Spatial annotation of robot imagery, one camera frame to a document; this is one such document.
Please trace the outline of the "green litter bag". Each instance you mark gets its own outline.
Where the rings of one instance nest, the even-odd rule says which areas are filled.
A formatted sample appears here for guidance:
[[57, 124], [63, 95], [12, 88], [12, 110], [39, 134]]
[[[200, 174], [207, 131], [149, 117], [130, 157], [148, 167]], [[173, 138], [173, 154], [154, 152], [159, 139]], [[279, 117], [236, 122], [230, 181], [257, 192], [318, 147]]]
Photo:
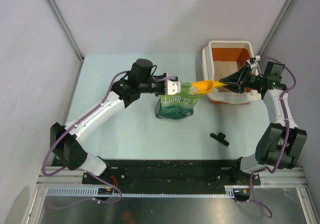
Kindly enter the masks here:
[[181, 91], [175, 95], [161, 95], [155, 107], [158, 119], [180, 120], [194, 114], [194, 106], [202, 94], [195, 94], [195, 88], [189, 82], [181, 84]]

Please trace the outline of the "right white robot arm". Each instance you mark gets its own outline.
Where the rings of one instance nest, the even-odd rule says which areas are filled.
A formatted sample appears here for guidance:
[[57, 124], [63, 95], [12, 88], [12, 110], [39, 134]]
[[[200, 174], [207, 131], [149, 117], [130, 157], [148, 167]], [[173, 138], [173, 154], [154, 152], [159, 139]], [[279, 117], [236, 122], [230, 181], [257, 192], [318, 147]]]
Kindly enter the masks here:
[[288, 93], [292, 90], [282, 83], [282, 72], [288, 68], [273, 58], [267, 58], [263, 74], [254, 74], [255, 58], [237, 72], [219, 80], [223, 86], [235, 93], [245, 89], [257, 91], [261, 95], [268, 113], [269, 125], [259, 140], [255, 153], [243, 157], [240, 167], [230, 172], [231, 180], [242, 185], [249, 173], [292, 169], [295, 167], [307, 140], [307, 132], [298, 128], [289, 103]]

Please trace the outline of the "black bag clip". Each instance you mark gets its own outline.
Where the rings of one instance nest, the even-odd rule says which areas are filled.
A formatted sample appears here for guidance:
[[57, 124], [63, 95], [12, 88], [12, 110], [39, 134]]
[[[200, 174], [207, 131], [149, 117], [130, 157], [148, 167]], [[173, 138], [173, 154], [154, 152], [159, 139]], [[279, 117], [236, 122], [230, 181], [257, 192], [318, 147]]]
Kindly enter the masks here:
[[226, 135], [222, 132], [219, 132], [218, 134], [211, 133], [209, 136], [226, 147], [230, 145], [230, 143], [226, 141]]

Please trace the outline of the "orange plastic scoop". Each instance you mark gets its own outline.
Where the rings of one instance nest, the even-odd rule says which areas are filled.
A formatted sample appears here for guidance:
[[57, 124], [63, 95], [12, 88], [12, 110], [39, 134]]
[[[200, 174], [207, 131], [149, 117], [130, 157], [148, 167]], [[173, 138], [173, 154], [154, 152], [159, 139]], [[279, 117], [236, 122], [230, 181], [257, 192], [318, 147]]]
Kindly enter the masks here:
[[224, 87], [226, 84], [219, 81], [212, 80], [202, 80], [193, 82], [189, 88], [188, 93], [190, 95], [207, 95], [213, 91], [215, 88]]

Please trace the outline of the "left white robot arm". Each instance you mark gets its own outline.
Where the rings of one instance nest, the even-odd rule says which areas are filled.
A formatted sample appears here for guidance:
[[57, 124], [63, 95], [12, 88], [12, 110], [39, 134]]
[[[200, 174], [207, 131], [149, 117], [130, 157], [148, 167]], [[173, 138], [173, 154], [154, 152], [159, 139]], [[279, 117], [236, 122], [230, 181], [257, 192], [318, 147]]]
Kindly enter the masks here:
[[50, 149], [70, 171], [81, 169], [93, 174], [100, 184], [110, 180], [111, 172], [102, 158], [85, 151], [85, 140], [110, 117], [137, 101], [141, 94], [165, 94], [168, 74], [155, 75], [157, 66], [150, 60], [137, 59], [130, 70], [116, 74], [105, 96], [89, 110], [66, 124], [50, 127]]

